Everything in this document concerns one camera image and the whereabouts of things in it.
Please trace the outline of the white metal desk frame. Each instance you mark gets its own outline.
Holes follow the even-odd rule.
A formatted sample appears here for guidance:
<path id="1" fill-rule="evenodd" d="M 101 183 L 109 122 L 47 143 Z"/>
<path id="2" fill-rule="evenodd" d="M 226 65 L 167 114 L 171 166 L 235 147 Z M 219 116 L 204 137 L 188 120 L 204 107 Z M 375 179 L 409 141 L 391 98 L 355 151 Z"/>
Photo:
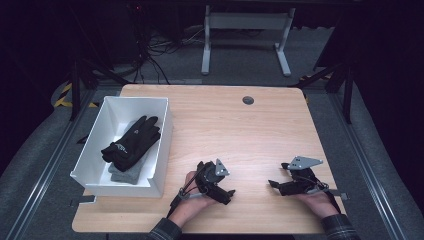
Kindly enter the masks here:
<path id="1" fill-rule="evenodd" d="M 291 70 L 285 56 L 285 45 L 294 20 L 296 9 L 290 8 L 286 13 L 238 13 L 215 12 L 210 5 L 205 7 L 204 17 L 204 48 L 201 74 L 208 75 L 210 71 L 212 29 L 231 30 L 279 30 L 281 40 L 274 44 L 274 50 L 284 76 L 289 77 Z"/>

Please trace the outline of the aluminium rail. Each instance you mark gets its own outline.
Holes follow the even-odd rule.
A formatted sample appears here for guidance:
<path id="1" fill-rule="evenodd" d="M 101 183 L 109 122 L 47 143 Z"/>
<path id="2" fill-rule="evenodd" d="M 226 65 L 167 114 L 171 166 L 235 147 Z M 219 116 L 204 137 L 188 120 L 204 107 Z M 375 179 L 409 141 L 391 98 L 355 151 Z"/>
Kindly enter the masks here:
<path id="1" fill-rule="evenodd" d="M 71 139 L 75 128 L 78 126 L 80 119 L 86 109 L 88 108 L 89 103 L 95 95 L 95 90 L 87 90 L 82 98 L 73 97 L 73 103 L 80 101 L 76 114 L 72 114 L 70 120 L 65 125 L 65 129 L 62 133 L 61 138 L 55 146 L 55 149 L 49 158 L 46 166 L 44 167 L 40 177 L 37 182 L 31 189 L 31 193 L 27 198 L 22 210 L 20 211 L 18 217 L 16 218 L 14 224 L 9 230 L 5 240 L 21 240 L 25 234 L 29 223 L 31 222 L 38 206 L 40 205 L 52 179 L 64 158 L 64 152 L 68 143 Z"/>
<path id="2" fill-rule="evenodd" d="M 371 164 L 368 161 L 365 150 L 363 149 L 353 126 L 347 122 L 343 115 L 341 101 L 336 94 L 329 94 L 328 98 L 332 107 L 335 109 L 338 121 L 341 123 L 342 128 L 354 150 L 359 170 L 364 178 L 379 215 L 387 229 L 390 239 L 408 240 L 398 221 L 398 218 L 394 214 L 393 208 L 389 202 L 383 186 L 381 185 L 375 172 L 372 169 Z"/>

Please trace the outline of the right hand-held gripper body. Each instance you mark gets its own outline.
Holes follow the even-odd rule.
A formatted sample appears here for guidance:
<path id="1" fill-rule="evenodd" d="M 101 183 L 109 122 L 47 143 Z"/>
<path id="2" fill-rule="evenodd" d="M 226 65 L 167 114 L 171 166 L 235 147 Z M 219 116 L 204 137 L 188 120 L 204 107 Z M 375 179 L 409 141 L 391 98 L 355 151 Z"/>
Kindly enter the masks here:
<path id="1" fill-rule="evenodd" d="M 314 159 L 304 156 L 295 156 L 289 163 L 290 169 L 287 170 L 292 177 L 290 182 L 280 183 L 283 189 L 280 191 L 282 196 L 296 195 L 296 194 L 313 194 L 316 192 L 328 192 L 334 196 L 340 197 L 342 200 L 347 200 L 348 195 L 336 189 L 331 189 L 327 183 L 319 180 L 312 167 L 322 164 L 320 159 Z"/>

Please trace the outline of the black metal stand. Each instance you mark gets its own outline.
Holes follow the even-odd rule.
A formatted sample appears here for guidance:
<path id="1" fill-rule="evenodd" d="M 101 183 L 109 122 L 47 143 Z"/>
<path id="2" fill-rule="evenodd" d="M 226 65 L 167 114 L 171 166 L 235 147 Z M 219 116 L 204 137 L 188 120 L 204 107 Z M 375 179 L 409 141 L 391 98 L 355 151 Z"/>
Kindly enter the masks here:
<path id="1" fill-rule="evenodd" d="M 329 80 L 325 85 L 325 91 L 327 93 L 335 94 L 340 90 L 341 86 L 344 86 L 342 115 L 346 123 L 351 124 L 351 102 L 354 80 L 353 69 L 350 65 L 339 63 L 327 67 L 310 77 L 306 76 L 303 80 L 300 80 L 294 85 L 290 85 L 290 88 L 303 89 L 327 75 L 329 75 Z"/>
<path id="2" fill-rule="evenodd" d="M 80 58 L 73 62 L 71 67 L 71 90 L 72 90 L 72 114 L 70 117 L 71 121 L 74 121 L 81 109 L 81 84 L 88 90 L 95 90 L 99 86 L 100 78 L 97 77 L 94 72 L 99 72 L 104 75 L 107 79 L 111 79 L 115 83 L 124 86 L 129 84 L 129 81 L 125 80 L 121 76 L 108 70 L 106 67 L 95 63 L 92 60 Z"/>

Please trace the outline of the white box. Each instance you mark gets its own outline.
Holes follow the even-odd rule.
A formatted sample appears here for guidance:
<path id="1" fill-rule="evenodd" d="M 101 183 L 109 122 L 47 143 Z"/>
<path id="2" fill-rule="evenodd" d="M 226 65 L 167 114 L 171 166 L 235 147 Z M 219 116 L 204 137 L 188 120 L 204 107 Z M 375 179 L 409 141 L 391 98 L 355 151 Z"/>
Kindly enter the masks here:
<path id="1" fill-rule="evenodd" d="M 142 116 L 158 118 L 156 126 L 160 128 L 161 138 L 143 156 L 137 183 L 114 182 L 101 150 L 120 139 L 130 124 Z M 172 114 L 166 98 L 107 96 L 70 176 L 95 196 L 160 198 L 164 192 L 172 131 Z"/>

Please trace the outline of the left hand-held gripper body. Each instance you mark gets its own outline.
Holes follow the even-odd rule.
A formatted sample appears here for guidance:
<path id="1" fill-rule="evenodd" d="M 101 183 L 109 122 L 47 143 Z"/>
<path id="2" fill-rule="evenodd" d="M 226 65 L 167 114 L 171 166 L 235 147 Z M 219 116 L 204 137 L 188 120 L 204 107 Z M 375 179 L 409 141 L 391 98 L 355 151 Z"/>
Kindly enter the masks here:
<path id="1" fill-rule="evenodd" d="M 218 186 L 218 183 L 229 175 L 229 171 L 220 159 L 206 162 L 204 169 L 201 171 L 196 169 L 194 176 L 179 190 L 179 198 L 184 200 L 193 198 L 193 195 L 190 194 L 189 186 L 192 182 L 195 182 L 200 194 L 218 201 L 219 193 L 224 190 Z"/>

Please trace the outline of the person's left hand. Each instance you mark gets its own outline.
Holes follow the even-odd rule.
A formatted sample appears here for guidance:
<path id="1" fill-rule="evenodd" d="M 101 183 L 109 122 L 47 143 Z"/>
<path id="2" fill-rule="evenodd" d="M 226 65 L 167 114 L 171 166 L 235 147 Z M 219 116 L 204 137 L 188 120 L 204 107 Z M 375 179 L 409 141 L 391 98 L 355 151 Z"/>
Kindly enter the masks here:
<path id="1" fill-rule="evenodd" d="M 214 204 L 216 204 L 216 201 L 206 196 L 182 200 L 175 208 L 175 210 L 170 214 L 168 219 L 176 224 L 179 228 L 182 228 L 186 223 L 195 218 L 201 211 Z"/>

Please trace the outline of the person's right hand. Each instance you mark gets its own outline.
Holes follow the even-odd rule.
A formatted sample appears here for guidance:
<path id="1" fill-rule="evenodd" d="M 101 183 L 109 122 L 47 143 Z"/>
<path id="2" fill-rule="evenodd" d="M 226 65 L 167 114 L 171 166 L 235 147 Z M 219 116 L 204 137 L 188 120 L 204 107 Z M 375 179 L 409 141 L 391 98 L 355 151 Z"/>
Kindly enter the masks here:
<path id="1" fill-rule="evenodd" d="M 336 207 L 331 203 L 329 197 L 323 192 L 314 194 L 297 194 L 295 195 L 295 198 L 308 206 L 310 210 L 320 219 L 337 215 L 339 213 Z"/>

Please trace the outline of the yellow black floor tape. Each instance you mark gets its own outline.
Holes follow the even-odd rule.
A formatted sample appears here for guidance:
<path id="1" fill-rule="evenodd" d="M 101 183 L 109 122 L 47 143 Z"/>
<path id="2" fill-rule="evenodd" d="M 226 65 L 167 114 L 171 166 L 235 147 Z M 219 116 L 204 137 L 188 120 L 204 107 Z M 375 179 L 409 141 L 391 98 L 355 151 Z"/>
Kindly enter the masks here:
<path id="1" fill-rule="evenodd" d="M 62 89 L 58 99 L 54 103 L 54 107 L 59 107 L 59 106 L 72 107 L 73 106 L 73 103 L 71 101 L 66 100 L 66 97 L 68 96 L 68 93 L 71 91 L 71 89 L 72 89 L 72 84 L 67 83 Z"/>

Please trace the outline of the black glove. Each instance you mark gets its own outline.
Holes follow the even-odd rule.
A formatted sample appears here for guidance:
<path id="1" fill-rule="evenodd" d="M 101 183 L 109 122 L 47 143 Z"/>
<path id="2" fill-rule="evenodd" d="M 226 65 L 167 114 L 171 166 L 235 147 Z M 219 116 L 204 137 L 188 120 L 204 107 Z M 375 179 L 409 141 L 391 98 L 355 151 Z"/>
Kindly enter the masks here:
<path id="1" fill-rule="evenodd" d="M 140 171 L 146 160 L 146 154 L 133 154 L 128 158 L 120 158 L 112 166 L 120 172 Z"/>
<path id="2" fill-rule="evenodd" d="M 161 137 L 160 128 L 156 126 L 157 121 L 156 116 L 142 116 L 119 140 L 101 151 L 103 160 L 113 163 L 120 158 L 138 154 L 137 148 L 149 150 Z"/>

